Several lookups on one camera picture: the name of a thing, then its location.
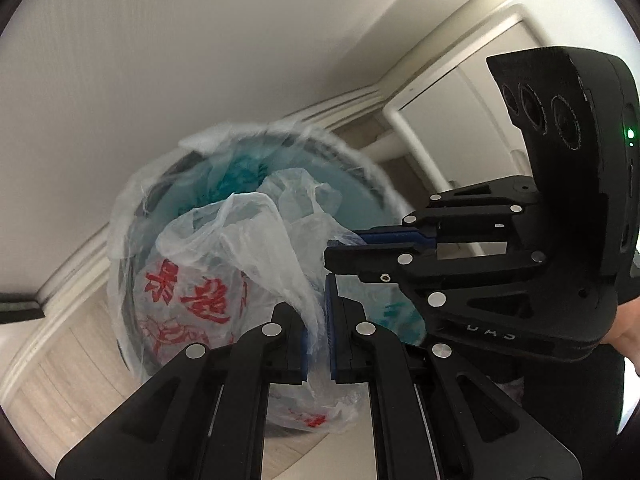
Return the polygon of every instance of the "human hand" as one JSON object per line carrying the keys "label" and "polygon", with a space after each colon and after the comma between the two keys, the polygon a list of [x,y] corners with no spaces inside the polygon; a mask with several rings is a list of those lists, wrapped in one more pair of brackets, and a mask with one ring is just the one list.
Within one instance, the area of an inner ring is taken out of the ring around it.
{"label": "human hand", "polygon": [[640,375],[640,298],[618,306],[613,326],[600,344],[610,344],[628,357]]}

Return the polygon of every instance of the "silver screw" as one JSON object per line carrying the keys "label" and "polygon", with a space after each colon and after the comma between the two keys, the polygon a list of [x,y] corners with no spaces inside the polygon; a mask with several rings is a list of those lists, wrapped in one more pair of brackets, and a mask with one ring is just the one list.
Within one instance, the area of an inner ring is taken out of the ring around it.
{"label": "silver screw", "polygon": [[356,325],[356,332],[360,335],[371,335],[376,331],[376,326],[369,321],[363,321]]}
{"label": "silver screw", "polygon": [[196,344],[187,346],[187,349],[185,350],[184,353],[187,354],[187,357],[189,359],[199,359],[204,355],[206,351],[207,349],[204,348],[203,345],[196,343]]}
{"label": "silver screw", "polygon": [[398,263],[400,265],[408,265],[413,260],[414,260],[414,257],[411,256],[409,253],[400,254],[400,256],[398,256]]}
{"label": "silver screw", "polygon": [[542,251],[533,251],[531,253],[531,259],[537,264],[541,264],[546,260],[546,254]]}
{"label": "silver screw", "polygon": [[443,306],[447,297],[442,292],[432,292],[427,298],[427,303],[431,306]]}
{"label": "silver screw", "polygon": [[442,359],[446,359],[451,355],[451,347],[444,343],[436,343],[433,345],[431,351],[433,352],[433,355]]}
{"label": "silver screw", "polygon": [[275,336],[282,332],[282,327],[277,323],[267,323],[262,327],[262,333],[268,336]]}

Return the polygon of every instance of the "light wood floor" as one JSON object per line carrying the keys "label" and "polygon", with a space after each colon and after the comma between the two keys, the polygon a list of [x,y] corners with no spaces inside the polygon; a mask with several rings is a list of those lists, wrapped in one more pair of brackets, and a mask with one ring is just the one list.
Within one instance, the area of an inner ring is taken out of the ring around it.
{"label": "light wood floor", "polygon": [[[336,133],[353,148],[373,142],[389,129],[381,113],[370,114]],[[383,165],[396,189],[415,207],[433,192],[409,157]],[[139,386],[125,367],[106,307],[104,289],[88,301],[20,389],[3,406],[31,453],[52,475],[63,455],[103,421]],[[314,448],[324,434],[266,429],[262,478],[271,480]]]}

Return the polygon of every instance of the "white cabinet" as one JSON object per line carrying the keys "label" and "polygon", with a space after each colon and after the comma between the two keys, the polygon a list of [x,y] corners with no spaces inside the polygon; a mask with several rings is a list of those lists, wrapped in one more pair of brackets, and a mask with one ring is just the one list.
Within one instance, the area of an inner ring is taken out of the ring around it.
{"label": "white cabinet", "polygon": [[387,105],[416,158],[432,162],[426,170],[436,187],[531,174],[522,133],[511,124],[486,58],[539,46],[523,22],[514,23],[490,41],[454,48],[449,62],[418,76]]}

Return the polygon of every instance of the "camera lens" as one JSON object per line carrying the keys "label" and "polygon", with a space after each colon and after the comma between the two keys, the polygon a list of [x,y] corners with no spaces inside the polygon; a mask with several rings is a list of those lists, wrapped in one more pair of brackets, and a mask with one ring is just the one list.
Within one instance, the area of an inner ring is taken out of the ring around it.
{"label": "camera lens", "polygon": [[572,150],[580,148],[580,125],[569,103],[562,97],[556,96],[551,101],[551,109],[554,112],[554,121],[561,139]]}
{"label": "camera lens", "polygon": [[533,127],[539,131],[544,131],[545,113],[534,91],[528,86],[520,86],[520,99],[522,100],[524,113],[533,124]]}
{"label": "camera lens", "polygon": [[517,115],[520,109],[518,108],[516,96],[513,95],[513,92],[507,85],[502,85],[502,97],[504,98],[507,108]]}

